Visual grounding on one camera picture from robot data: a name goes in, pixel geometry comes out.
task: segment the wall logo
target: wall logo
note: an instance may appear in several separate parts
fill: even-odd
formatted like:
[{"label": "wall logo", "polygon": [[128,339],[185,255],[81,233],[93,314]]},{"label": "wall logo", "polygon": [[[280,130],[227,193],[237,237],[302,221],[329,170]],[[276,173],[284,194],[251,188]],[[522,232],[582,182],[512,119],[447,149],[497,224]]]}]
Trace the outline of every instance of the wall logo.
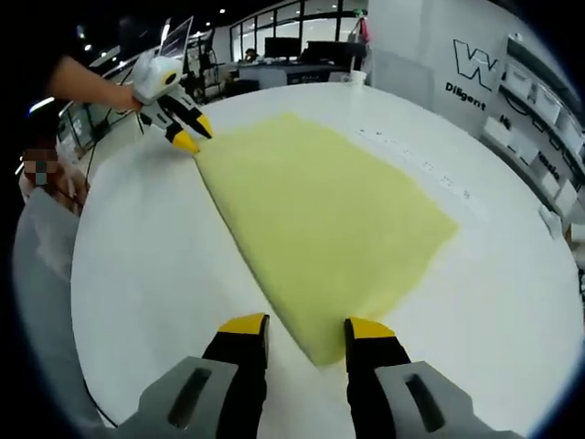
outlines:
[{"label": "wall logo", "polygon": [[469,44],[459,39],[453,40],[453,48],[457,61],[457,73],[468,80],[476,79],[482,87],[491,91],[492,89],[486,84],[494,82],[495,64],[498,59],[490,59],[489,54],[479,48],[472,50]]},{"label": "wall logo", "polygon": [[461,99],[462,102],[469,102],[475,105],[477,108],[481,108],[483,112],[485,111],[485,102],[482,102],[479,99],[474,98],[471,94],[465,92],[461,87],[451,84],[450,82],[447,82],[445,84],[445,90],[453,93],[455,96]]}]

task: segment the glass wall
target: glass wall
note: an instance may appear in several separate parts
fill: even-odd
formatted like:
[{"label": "glass wall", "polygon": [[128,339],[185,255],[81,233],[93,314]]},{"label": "glass wall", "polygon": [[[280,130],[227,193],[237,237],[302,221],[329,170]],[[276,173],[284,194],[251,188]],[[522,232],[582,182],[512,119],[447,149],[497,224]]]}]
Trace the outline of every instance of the glass wall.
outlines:
[{"label": "glass wall", "polygon": [[335,41],[336,18],[316,18],[303,22],[303,49],[309,41]]},{"label": "glass wall", "polygon": [[243,58],[246,57],[246,50],[249,48],[256,48],[256,27],[254,24],[254,18],[244,21],[242,23],[242,45],[244,49]]},{"label": "glass wall", "polygon": [[264,56],[264,40],[267,37],[274,37],[274,11],[258,16],[256,51],[261,57]]},{"label": "glass wall", "polygon": [[240,61],[243,56],[241,53],[241,25],[233,27],[231,30],[231,58],[234,61]]},{"label": "glass wall", "polygon": [[301,35],[301,2],[278,9],[276,20],[277,37],[298,38]]},{"label": "glass wall", "polygon": [[309,41],[347,41],[357,23],[357,9],[367,14],[367,0],[303,0],[262,11],[231,28],[232,60],[243,59],[247,48],[263,56],[266,37],[274,35],[299,37],[303,49]]}]

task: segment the white table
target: white table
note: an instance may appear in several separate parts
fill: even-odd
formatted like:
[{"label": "white table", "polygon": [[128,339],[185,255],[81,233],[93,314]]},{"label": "white table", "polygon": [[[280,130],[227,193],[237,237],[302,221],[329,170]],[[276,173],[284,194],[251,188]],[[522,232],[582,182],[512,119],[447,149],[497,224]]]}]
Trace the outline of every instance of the white table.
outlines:
[{"label": "white table", "polygon": [[[539,201],[513,171],[441,117],[368,87],[283,87],[205,111],[217,133],[297,112],[416,178],[461,228],[383,323],[412,360],[466,390],[486,423],[520,434],[537,427],[578,364],[581,304],[569,248],[550,238]],[[461,189],[473,202],[457,196]],[[162,135],[147,135],[99,169],[71,283],[83,373],[114,421],[128,418],[142,391],[180,359],[201,355],[226,320],[263,311],[271,315],[271,349],[259,438],[354,437],[344,364],[317,369],[298,349],[239,256],[195,161]]]}]

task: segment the hand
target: hand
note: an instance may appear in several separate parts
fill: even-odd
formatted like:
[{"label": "hand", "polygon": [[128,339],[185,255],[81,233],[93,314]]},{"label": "hand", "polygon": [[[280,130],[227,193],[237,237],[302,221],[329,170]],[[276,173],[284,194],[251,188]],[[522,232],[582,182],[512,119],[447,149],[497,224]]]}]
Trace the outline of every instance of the hand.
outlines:
[{"label": "hand", "polygon": [[139,112],[143,105],[134,98],[132,85],[114,85],[110,98],[110,106],[118,111]]}]

